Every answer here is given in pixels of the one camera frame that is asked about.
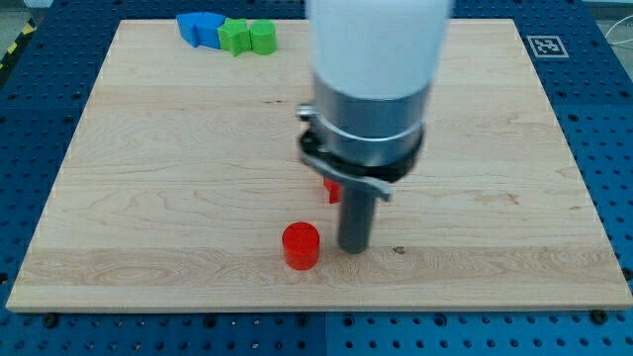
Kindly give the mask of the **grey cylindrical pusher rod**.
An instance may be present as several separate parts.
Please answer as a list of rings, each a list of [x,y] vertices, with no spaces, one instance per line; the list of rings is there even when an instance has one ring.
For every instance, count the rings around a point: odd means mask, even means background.
[[[337,240],[346,253],[360,254],[367,249],[375,207],[376,198],[369,193],[341,188]]]

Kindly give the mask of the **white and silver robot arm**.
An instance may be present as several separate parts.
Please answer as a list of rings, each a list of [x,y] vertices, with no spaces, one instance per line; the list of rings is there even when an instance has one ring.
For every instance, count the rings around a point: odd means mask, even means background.
[[[337,241],[369,244],[376,202],[415,166],[452,0],[310,1],[314,98],[298,117],[302,161],[339,184]]]

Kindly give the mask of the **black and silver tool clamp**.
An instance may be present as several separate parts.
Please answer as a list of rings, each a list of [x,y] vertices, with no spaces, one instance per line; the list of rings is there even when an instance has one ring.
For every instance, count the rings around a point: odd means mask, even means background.
[[[393,195],[391,185],[411,172],[423,145],[423,123],[367,138],[328,124],[310,103],[299,105],[297,116],[309,124],[299,138],[303,163],[330,181],[384,201]]]

